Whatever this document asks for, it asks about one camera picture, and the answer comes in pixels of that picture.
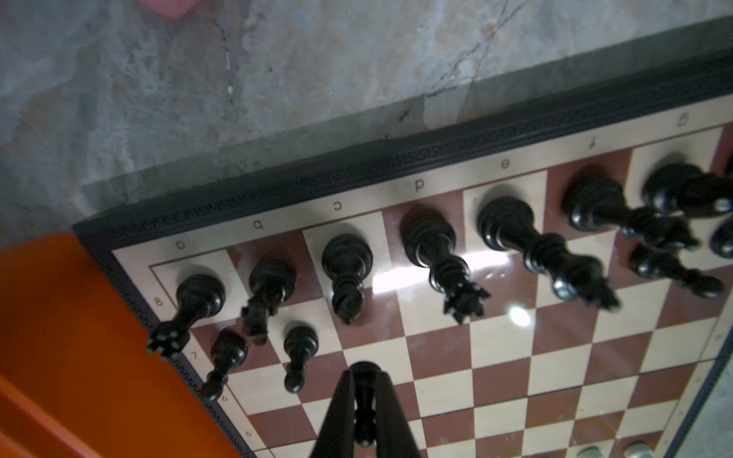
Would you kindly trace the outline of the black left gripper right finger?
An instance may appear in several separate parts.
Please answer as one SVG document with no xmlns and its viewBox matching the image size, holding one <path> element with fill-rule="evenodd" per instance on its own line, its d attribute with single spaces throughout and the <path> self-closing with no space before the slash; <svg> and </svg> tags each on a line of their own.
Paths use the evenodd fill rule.
<svg viewBox="0 0 733 458">
<path fill-rule="evenodd" d="M 375 378 L 376 452 L 378 458 L 420 458 L 420 452 L 394 390 L 391 376 Z"/>
</svg>

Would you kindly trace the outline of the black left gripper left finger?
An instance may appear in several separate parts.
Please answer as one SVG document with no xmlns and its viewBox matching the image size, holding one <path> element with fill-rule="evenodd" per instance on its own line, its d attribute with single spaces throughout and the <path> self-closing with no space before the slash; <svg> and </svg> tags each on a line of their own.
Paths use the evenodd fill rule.
<svg viewBox="0 0 733 458">
<path fill-rule="evenodd" d="M 335 389 L 311 458 L 353 458 L 355 387 L 353 371 L 348 369 Z"/>
</svg>

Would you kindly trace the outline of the folding chess board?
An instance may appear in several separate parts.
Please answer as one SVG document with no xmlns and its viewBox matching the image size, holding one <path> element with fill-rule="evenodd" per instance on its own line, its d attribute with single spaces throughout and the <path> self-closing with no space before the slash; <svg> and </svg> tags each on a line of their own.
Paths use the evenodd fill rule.
<svg viewBox="0 0 733 458">
<path fill-rule="evenodd" d="M 74 226 L 240 457 L 380 366 L 426 457 L 675 457 L 732 362 L 732 55 Z"/>
</svg>

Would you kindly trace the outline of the orange plastic tray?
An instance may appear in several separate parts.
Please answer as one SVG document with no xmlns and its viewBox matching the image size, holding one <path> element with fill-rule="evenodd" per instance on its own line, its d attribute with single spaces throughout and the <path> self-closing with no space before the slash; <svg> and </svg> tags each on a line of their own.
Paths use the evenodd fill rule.
<svg viewBox="0 0 733 458">
<path fill-rule="evenodd" d="M 69 234 L 1 251 L 5 457 L 233 457 L 179 374 Z"/>
</svg>

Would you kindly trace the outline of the pink pig toy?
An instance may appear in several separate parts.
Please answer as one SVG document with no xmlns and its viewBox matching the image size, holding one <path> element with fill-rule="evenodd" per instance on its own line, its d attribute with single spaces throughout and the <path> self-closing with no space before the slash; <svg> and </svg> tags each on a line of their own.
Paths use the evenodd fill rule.
<svg viewBox="0 0 733 458">
<path fill-rule="evenodd" d="M 200 4 L 200 0 L 139 0 L 141 5 L 168 19 L 179 20 Z"/>
</svg>

